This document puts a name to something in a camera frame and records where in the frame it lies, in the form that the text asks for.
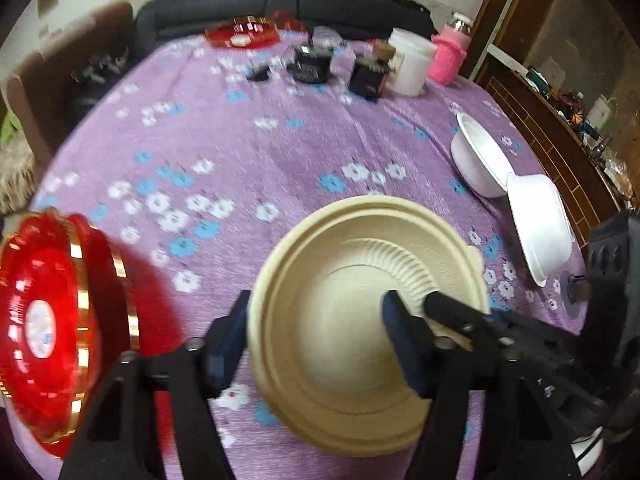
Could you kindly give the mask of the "white foam bowl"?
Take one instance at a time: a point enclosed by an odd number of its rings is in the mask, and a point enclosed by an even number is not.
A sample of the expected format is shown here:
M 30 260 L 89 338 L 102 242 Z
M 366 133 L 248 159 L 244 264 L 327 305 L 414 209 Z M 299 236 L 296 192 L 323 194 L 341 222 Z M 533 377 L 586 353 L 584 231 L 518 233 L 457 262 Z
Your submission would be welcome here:
M 472 116 L 458 113 L 457 122 L 459 131 L 452 138 L 450 150 L 466 184 L 486 198 L 506 196 L 508 177 L 514 174 L 509 159 Z
M 511 174 L 506 196 L 527 269 L 543 288 L 572 254 L 572 229 L 561 195 L 544 174 Z

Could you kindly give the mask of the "white plastic jar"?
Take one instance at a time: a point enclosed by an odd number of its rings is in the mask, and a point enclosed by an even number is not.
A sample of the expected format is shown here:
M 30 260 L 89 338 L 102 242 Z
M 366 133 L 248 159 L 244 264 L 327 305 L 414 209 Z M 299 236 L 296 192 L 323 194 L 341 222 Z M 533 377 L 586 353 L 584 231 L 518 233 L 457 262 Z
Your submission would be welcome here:
M 387 88 L 408 98 L 420 96 L 436 46 L 431 40 L 401 28 L 393 29 L 388 43 L 395 48 L 395 54 L 388 62 Z

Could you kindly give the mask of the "black leather sofa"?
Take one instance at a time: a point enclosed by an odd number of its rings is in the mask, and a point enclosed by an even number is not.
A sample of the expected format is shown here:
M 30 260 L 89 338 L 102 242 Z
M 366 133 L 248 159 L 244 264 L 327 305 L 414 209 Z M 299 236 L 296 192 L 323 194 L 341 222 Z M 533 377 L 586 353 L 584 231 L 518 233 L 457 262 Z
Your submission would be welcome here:
M 306 29 L 332 28 L 347 40 L 385 38 L 395 28 L 426 39 L 437 34 L 431 12 L 411 0 L 153 0 L 134 20 L 131 53 L 145 58 L 171 40 L 242 16 L 292 18 Z

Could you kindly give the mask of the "wooden side counter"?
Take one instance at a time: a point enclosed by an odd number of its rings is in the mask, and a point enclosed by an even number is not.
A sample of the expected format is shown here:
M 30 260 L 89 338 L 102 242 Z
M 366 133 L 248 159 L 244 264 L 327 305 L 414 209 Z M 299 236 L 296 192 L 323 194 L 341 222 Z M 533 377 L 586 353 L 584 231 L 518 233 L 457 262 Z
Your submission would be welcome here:
M 534 90 L 525 72 L 514 58 L 490 46 L 475 81 L 524 136 L 559 189 L 578 244 L 585 245 L 591 229 L 626 205 L 568 122 Z

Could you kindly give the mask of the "pink knit sleeve bottle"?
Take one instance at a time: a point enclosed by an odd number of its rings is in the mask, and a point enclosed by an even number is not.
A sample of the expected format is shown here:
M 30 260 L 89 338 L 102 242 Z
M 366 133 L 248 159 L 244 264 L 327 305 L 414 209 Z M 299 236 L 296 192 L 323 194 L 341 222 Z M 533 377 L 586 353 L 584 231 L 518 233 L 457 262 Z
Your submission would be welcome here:
M 432 37 L 436 51 L 427 73 L 432 81 L 450 86 L 456 80 L 471 43 L 472 26 L 468 16 L 454 12 L 442 31 Z

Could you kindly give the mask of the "red plate with sticker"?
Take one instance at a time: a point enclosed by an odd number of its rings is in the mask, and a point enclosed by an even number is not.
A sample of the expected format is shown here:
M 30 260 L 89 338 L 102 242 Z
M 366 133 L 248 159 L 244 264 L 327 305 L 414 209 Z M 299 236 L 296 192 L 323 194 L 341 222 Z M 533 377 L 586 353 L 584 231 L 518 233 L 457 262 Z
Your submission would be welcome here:
M 77 230 L 53 208 L 29 214 L 1 246 L 1 392 L 40 443 L 75 432 L 97 334 Z

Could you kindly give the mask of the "purple floral tablecloth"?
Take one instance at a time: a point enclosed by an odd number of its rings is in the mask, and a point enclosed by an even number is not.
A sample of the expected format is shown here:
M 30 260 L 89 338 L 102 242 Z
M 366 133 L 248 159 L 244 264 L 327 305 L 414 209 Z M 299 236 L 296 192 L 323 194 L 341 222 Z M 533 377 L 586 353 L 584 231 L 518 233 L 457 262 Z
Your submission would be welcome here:
M 214 49 L 189 38 L 158 48 L 75 129 L 32 208 L 78 212 L 122 248 L 136 289 L 143 352 L 204 333 L 253 285 L 281 237 L 326 204 L 393 195 L 424 205 L 483 255 L 489 305 L 571 332 L 557 278 L 536 286 L 510 209 L 469 190 L 450 155 L 457 114 L 475 118 L 518 174 L 540 163 L 485 90 L 461 79 L 423 96 L 370 103 L 347 89 L 353 47 L 329 84 L 292 81 L 283 53 Z M 246 74 L 268 66 L 270 78 Z

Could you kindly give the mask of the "black round jar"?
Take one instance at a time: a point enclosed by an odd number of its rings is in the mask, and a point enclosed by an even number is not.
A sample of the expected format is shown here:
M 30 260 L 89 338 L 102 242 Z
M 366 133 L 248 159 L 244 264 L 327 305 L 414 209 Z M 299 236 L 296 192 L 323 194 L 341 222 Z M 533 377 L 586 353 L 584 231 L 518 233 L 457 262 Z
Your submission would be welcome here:
M 326 84 L 332 77 L 334 54 L 344 45 L 344 38 L 336 30 L 317 26 L 308 32 L 306 39 L 286 50 L 286 71 L 301 84 Z

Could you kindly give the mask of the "small black charger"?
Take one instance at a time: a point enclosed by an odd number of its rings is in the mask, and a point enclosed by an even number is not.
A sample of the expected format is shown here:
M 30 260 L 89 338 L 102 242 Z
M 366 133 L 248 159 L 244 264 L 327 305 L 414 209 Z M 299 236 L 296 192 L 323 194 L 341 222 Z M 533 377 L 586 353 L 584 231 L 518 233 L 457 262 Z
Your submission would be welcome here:
M 253 67 L 247 74 L 246 79 L 253 82 L 267 81 L 270 78 L 270 68 L 268 66 Z

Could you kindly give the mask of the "dark jar with cork lid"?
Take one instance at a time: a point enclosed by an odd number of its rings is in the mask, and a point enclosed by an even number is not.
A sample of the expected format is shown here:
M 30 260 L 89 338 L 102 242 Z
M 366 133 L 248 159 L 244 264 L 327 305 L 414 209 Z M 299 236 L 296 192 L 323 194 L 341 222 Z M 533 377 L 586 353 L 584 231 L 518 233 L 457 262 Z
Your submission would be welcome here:
M 381 99 L 388 75 L 388 63 L 396 49 L 385 40 L 375 40 L 370 53 L 357 53 L 348 90 L 369 102 Z

